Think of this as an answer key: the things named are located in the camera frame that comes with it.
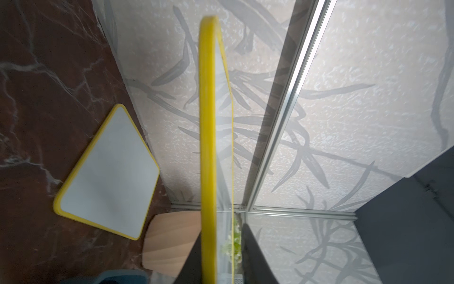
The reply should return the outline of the yellow framed whiteboard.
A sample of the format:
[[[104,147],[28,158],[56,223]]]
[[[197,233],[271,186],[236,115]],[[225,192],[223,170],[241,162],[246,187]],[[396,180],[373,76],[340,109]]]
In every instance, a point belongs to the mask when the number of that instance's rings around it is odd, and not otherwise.
[[[234,103],[219,18],[199,31],[202,282],[232,284],[232,260],[221,251],[234,226]]]
[[[123,104],[117,104],[55,196],[62,217],[138,240],[160,168]]]

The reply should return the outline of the dark teal storage tray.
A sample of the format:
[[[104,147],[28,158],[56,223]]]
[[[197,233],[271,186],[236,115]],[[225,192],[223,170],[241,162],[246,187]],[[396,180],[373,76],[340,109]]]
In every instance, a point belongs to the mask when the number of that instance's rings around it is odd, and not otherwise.
[[[79,276],[60,281],[60,284],[147,284],[148,274],[140,270],[111,270],[96,276]]]

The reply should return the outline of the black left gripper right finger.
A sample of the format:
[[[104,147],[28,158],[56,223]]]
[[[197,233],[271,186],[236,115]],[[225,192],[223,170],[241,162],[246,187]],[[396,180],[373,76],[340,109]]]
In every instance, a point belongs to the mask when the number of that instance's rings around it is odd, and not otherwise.
[[[245,284],[278,284],[248,224],[241,229],[243,282]]]

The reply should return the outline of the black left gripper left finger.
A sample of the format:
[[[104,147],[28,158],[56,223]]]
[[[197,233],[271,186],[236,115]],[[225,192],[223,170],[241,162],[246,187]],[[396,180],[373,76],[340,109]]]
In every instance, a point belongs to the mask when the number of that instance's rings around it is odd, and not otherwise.
[[[180,273],[179,284],[202,283],[201,234],[198,235]]]

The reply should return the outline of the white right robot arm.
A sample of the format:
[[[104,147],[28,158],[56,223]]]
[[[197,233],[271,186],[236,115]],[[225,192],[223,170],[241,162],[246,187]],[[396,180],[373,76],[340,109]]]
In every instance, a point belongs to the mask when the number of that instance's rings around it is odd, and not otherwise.
[[[453,283],[453,149],[355,213],[355,226],[382,283]]]

